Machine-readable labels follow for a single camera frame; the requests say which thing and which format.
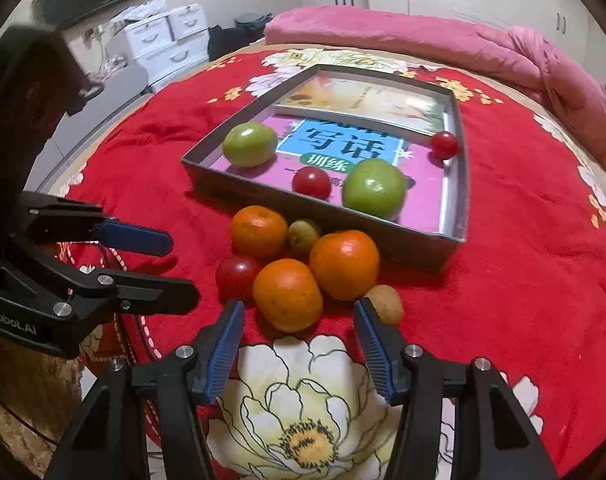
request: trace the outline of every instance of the cherry tomato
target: cherry tomato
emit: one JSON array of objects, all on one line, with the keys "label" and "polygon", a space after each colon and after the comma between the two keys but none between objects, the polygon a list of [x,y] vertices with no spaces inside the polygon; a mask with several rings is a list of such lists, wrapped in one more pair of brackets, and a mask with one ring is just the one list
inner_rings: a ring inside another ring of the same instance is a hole
[{"label": "cherry tomato", "polygon": [[259,263],[250,256],[232,254],[221,260],[215,276],[219,299],[241,300],[247,306],[253,302],[252,286],[261,270]]},{"label": "cherry tomato", "polygon": [[327,200],[332,192],[332,183],[323,170],[305,166],[294,174],[292,190],[303,195]]},{"label": "cherry tomato", "polygon": [[439,160],[448,160],[459,151],[459,141],[450,132],[438,132],[430,139],[433,155]]}]

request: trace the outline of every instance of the metal screw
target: metal screw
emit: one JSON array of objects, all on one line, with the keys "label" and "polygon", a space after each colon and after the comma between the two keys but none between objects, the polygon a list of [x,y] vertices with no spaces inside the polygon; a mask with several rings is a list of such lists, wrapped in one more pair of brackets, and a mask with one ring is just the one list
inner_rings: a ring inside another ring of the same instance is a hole
[{"label": "metal screw", "polygon": [[187,359],[188,357],[192,357],[194,349],[189,345],[183,345],[179,346],[179,348],[177,348],[176,352],[174,353],[177,357],[180,357],[181,359]]},{"label": "metal screw", "polygon": [[114,278],[107,274],[99,275],[98,280],[101,285],[112,285],[112,283],[114,283]]},{"label": "metal screw", "polygon": [[65,303],[65,301],[59,301],[54,304],[54,314],[59,317],[67,317],[72,313],[72,305]]},{"label": "metal screw", "polygon": [[423,349],[419,345],[408,345],[405,347],[405,355],[413,358],[421,357]]},{"label": "metal screw", "polygon": [[490,368],[492,368],[492,363],[489,359],[486,359],[485,357],[477,357],[476,359],[474,359],[474,365],[482,372],[486,372],[490,370]]},{"label": "metal screw", "polygon": [[112,359],[110,361],[110,370],[112,372],[118,372],[125,366],[125,361],[123,359]]}]

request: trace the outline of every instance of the orange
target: orange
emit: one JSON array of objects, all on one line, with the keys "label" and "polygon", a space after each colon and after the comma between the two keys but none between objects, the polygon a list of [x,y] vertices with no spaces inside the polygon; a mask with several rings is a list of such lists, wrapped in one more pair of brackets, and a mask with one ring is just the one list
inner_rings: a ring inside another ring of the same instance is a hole
[{"label": "orange", "polygon": [[267,321],[282,332],[298,332],[323,314],[323,296],[307,265],[277,260],[254,280],[254,301]]},{"label": "orange", "polygon": [[241,254],[256,258],[275,256],[283,249],[288,236],[288,224],[281,215],[251,205],[232,218],[232,245]]},{"label": "orange", "polygon": [[341,231],[322,237],[309,256],[309,266],[321,290],[335,300],[354,301],[377,281],[381,257],[368,235]]}]

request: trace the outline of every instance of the white drawer unit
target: white drawer unit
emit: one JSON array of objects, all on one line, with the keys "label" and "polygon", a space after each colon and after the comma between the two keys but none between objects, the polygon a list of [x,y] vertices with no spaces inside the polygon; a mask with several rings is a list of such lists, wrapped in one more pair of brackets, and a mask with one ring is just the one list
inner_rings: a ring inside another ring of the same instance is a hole
[{"label": "white drawer unit", "polygon": [[203,8],[196,4],[172,9],[169,20],[176,40],[182,40],[194,32],[208,28]]},{"label": "white drawer unit", "polygon": [[128,25],[125,37],[132,51],[132,57],[137,58],[148,52],[172,44],[172,33],[167,18],[145,20],[146,23],[136,26]]},{"label": "white drawer unit", "polygon": [[106,51],[145,68],[148,86],[155,91],[170,74],[208,62],[208,43],[203,8],[192,4],[128,25],[107,43]]},{"label": "white drawer unit", "polygon": [[147,70],[150,83],[153,83],[186,65],[206,62],[209,59],[208,41],[209,32],[203,30],[172,46],[139,57],[136,62]]}]

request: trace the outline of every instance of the pink blanket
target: pink blanket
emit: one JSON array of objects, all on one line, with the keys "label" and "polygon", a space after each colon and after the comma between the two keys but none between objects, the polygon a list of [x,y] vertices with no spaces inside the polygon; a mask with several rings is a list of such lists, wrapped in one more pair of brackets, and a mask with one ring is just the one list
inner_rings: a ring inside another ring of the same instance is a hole
[{"label": "pink blanket", "polygon": [[265,29],[268,44],[370,48],[441,61],[493,77],[541,102],[606,171],[606,92],[538,31],[348,6],[301,7]]}]

